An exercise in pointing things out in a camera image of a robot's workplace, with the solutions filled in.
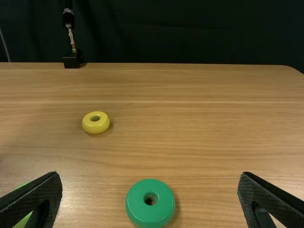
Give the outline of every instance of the cable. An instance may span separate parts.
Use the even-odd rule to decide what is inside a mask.
[[[8,47],[5,44],[5,40],[4,40],[4,36],[3,36],[2,30],[1,30],[1,27],[0,27],[0,36],[1,36],[2,43],[4,46],[5,52],[6,52],[6,57],[8,58],[8,62],[10,62],[10,55],[9,55]]]

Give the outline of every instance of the wooden table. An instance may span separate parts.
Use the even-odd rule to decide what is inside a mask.
[[[110,128],[88,135],[83,116]],[[168,227],[244,228],[250,171],[304,199],[304,76],[287,66],[0,64],[0,195],[56,170],[56,228],[133,227],[129,188],[157,178]]]

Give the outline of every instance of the green ring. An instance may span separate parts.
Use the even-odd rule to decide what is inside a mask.
[[[155,196],[157,200],[154,205],[145,203],[147,195]],[[156,179],[144,179],[130,188],[125,208],[129,219],[140,228],[161,228],[173,217],[175,199],[165,183]]]

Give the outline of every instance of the black curtain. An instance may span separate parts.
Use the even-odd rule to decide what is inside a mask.
[[[86,62],[280,64],[304,72],[303,0],[73,0]],[[1,0],[13,62],[61,62],[63,0]],[[0,47],[0,61],[6,61]]]

